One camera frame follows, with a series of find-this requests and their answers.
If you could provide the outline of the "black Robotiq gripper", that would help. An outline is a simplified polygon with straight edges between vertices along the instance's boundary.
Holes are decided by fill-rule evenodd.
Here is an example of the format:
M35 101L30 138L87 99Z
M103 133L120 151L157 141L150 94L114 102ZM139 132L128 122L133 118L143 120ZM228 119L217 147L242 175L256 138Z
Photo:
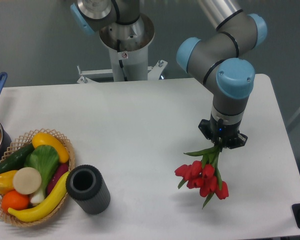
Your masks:
M198 125L199 130L207 140L213 143L213 149L235 149L243 147L248 137L240 133L243 112L237 115L224 115L212 110L210 119L202 119Z

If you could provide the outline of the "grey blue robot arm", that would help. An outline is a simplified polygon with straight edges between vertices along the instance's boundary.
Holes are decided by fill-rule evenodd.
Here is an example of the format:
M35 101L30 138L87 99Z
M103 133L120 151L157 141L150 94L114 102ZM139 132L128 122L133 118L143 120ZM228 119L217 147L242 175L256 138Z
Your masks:
M255 69L241 55L260 45L268 28L257 14L245 14L235 0L201 0L216 30L208 41L186 39L178 48L178 65L213 95L210 118L199 129L218 151L246 144L239 130L254 87ZM155 30L138 0L75 0L70 11L87 35L98 33L108 48L116 82L148 80L148 47Z

